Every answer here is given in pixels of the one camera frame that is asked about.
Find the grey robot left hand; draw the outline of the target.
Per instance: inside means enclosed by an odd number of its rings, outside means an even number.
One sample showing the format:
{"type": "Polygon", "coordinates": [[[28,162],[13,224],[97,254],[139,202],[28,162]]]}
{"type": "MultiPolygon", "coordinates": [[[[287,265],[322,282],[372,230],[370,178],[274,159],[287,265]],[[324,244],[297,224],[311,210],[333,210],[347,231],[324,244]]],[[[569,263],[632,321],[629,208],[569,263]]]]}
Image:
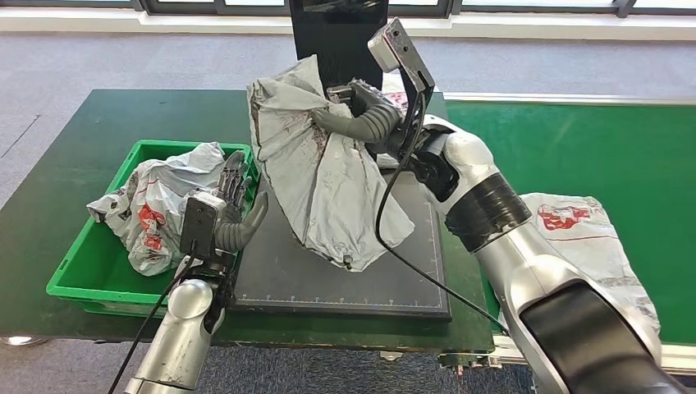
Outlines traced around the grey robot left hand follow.
{"type": "Polygon", "coordinates": [[[221,223],[237,225],[242,230],[256,231],[268,212],[268,193],[261,191],[254,200],[253,207],[244,216],[245,193],[252,183],[246,176],[248,164],[242,151],[235,151],[226,160],[218,182],[218,193],[226,207],[222,211],[221,223]]]}

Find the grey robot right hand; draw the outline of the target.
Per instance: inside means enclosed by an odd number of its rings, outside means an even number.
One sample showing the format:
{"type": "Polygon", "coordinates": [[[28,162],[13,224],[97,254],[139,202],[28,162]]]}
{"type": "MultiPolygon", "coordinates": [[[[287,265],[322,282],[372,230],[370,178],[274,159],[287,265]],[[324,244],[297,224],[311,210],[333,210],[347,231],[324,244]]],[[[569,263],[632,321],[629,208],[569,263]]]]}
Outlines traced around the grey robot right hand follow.
{"type": "Polygon", "coordinates": [[[326,132],[344,135],[365,143],[378,143],[399,125],[401,114],[375,87],[363,80],[352,80],[351,109],[362,109],[357,117],[339,117],[325,108],[310,112],[314,122],[326,132]]]}

